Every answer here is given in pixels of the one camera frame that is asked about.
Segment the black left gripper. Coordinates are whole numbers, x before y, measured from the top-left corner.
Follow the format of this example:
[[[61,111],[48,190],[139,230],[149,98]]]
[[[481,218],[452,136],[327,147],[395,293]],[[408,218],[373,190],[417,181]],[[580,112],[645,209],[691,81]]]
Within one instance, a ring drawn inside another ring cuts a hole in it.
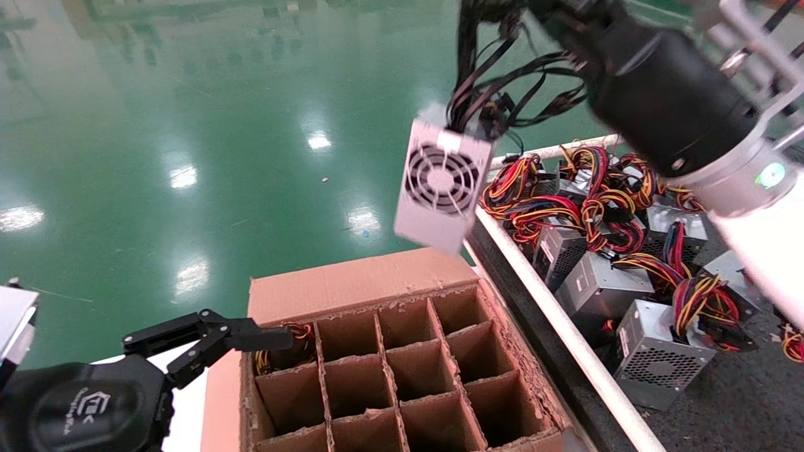
[[[145,358],[15,372],[2,391],[3,451],[159,451],[173,387]]]

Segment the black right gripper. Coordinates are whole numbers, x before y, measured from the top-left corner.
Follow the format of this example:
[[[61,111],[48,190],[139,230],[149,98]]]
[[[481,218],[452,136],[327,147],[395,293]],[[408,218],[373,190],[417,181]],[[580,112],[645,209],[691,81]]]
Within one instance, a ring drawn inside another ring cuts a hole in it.
[[[531,1],[537,22],[577,57],[592,112],[661,175],[732,151],[758,112],[686,34],[644,23],[621,1]]]

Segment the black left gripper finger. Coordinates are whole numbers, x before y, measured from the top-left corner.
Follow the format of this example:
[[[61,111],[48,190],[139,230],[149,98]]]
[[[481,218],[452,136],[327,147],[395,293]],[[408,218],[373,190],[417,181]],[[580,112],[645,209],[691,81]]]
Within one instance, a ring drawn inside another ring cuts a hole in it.
[[[173,388],[189,386],[205,369],[230,351],[285,351],[294,345],[289,327],[259,327],[252,318],[225,318],[210,309],[164,321],[126,335],[124,354],[144,358],[177,347],[189,349],[167,365],[166,379]]]

